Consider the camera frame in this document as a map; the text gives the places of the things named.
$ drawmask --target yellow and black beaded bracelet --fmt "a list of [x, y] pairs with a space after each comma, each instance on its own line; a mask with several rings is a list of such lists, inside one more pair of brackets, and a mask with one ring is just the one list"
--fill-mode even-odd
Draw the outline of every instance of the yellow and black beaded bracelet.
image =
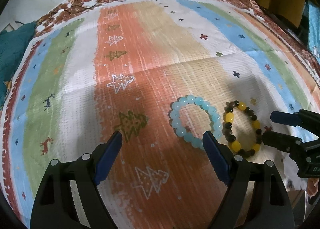
[[[245, 112], [252, 120], [252, 126], [256, 130], [257, 141], [252, 146], [250, 151], [245, 151], [239, 141], [236, 140], [236, 137], [232, 134], [232, 122], [234, 120], [233, 108], [237, 107], [239, 110]], [[226, 108], [226, 112], [224, 115], [224, 126], [222, 129], [222, 133], [225, 135], [227, 141], [231, 144], [230, 148], [236, 152], [238, 155], [241, 155], [244, 158], [248, 158], [253, 156], [255, 152], [260, 149], [260, 145], [262, 142], [262, 131], [260, 129], [260, 122], [257, 120], [257, 116], [254, 114], [254, 111], [245, 105], [244, 102], [232, 101], [229, 103], [229, 106]]]

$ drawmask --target green stripe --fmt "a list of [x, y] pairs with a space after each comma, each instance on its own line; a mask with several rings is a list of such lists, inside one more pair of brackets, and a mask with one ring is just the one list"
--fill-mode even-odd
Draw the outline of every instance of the green stripe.
[[[33, 196], [36, 195], [49, 161], [56, 157], [55, 153], [50, 151], [51, 144], [48, 145], [48, 153], [41, 156], [43, 146], [40, 146], [40, 143], [44, 142], [48, 137], [53, 139], [53, 144], [58, 143], [61, 107], [61, 100], [58, 98], [58, 93], [61, 91], [60, 78], [67, 55], [76, 40], [74, 30], [83, 20], [84, 18], [66, 25], [52, 39], [28, 102], [26, 112], [28, 119], [24, 130], [23, 157]], [[43, 101], [51, 94], [55, 94], [56, 97], [50, 98], [51, 106], [44, 111], [46, 103]]]
[[250, 29], [248, 29], [246, 26], [244, 26], [239, 20], [232, 17], [225, 11], [219, 9], [218, 7], [209, 4], [209, 3], [200, 3], [206, 8], [208, 8], [211, 11], [214, 11], [215, 13], [221, 15], [225, 19], [227, 19], [230, 22], [233, 22], [234, 24], [241, 27], [245, 33], [253, 40], [253, 42], [267, 55], [270, 62], [274, 65], [278, 73], [280, 74], [281, 78], [287, 85], [288, 89], [294, 96], [294, 98], [301, 104], [303, 109], [306, 109], [308, 107], [309, 101], [306, 97], [306, 95], [302, 92], [303, 89], [300, 87], [299, 83], [295, 79], [294, 75], [290, 71], [290, 69], [287, 68], [286, 64], [278, 57], [276, 53], [274, 53], [274, 49], [265, 42], [265, 40], [261, 37], [259, 37], [257, 34], [252, 32]]

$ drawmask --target light blue beaded bracelet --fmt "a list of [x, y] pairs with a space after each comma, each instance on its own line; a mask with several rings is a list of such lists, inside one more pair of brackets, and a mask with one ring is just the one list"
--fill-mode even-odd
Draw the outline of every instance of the light blue beaded bracelet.
[[175, 129], [175, 134], [179, 137], [183, 137], [186, 142], [190, 142], [194, 148], [200, 148], [204, 151], [202, 139], [194, 137], [191, 132], [187, 132], [187, 130], [181, 125], [179, 110], [187, 104], [195, 104], [206, 111], [206, 113], [209, 115], [209, 119], [211, 120], [210, 126], [213, 130], [213, 135], [217, 139], [219, 139], [222, 135], [222, 124], [220, 115], [218, 114], [215, 107], [210, 106], [210, 103], [208, 101], [204, 101], [202, 97], [195, 97], [193, 95], [181, 97], [171, 106], [172, 111], [169, 115], [172, 119], [171, 126]]

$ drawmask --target black cross print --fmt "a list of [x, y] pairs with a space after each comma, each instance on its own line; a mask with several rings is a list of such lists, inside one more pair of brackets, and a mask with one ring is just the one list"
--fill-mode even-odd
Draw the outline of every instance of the black cross print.
[[236, 71], [233, 71], [233, 76], [239, 78], [240, 77], [240, 73], [236, 72]]

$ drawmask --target blue stripe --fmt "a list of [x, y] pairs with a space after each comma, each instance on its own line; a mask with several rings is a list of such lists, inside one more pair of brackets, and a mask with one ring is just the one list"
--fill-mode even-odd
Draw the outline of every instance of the blue stripe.
[[[15, 111], [12, 113], [11, 133], [9, 138], [10, 154], [12, 162], [12, 171], [14, 174], [14, 184], [16, 188], [16, 197], [19, 198], [19, 202], [24, 214], [24, 221], [22, 221], [28, 228], [30, 228], [30, 217], [32, 206], [34, 202], [34, 196], [31, 191], [29, 178], [24, 167], [23, 158], [23, 134], [25, 129], [25, 123], [27, 121], [27, 108], [32, 88], [36, 82], [41, 68], [41, 64], [48, 52], [48, 48], [51, 45], [51, 40], [55, 38], [60, 29], [54, 31], [48, 35], [36, 49], [34, 56], [31, 58], [29, 66], [23, 76], [23, 80], [20, 84], [17, 100], [15, 102]], [[26, 196], [26, 200], [22, 197], [22, 192]]]
[[[288, 113], [293, 113], [294, 111], [298, 111], [302, 108], [299, 102], [297, 102], [294, 96], [291, 94], [286, 83], [281, 78], [280, 74], [278, 73], [274, 65], [269, 61], [266, 53], [262, 51], [250, 37], [247, 36], [243, 28], [225, 19], [222, 15], [217, 14], [214, 11], [206, 8], [201, 3], [190, 0], [176, 1], [179, 4], [195, 11], [203, 18], [206, 18], [213, 25], [215, 25], [230, 42], [232, 42], [235, 46], [237, 46], [239, 49], [241, 49], [243, 52], [249, 55], [252, 59], [254, 59], [255, 62], [258, 64], [259, 69], [274, 84], [275, 89], [278, 91], [283, 101], [286, 103]], [[270, 66], [272, 71], [268, 71], [266, 69], [266, 64]], [[294, 110], [291, 110], [289, 108], [289, 104], [293, 106]], [[315, 136], [312, 133], [299, 127], [297, 129], [299, 131], [300, 137], [304, 142], [314, 140]]]

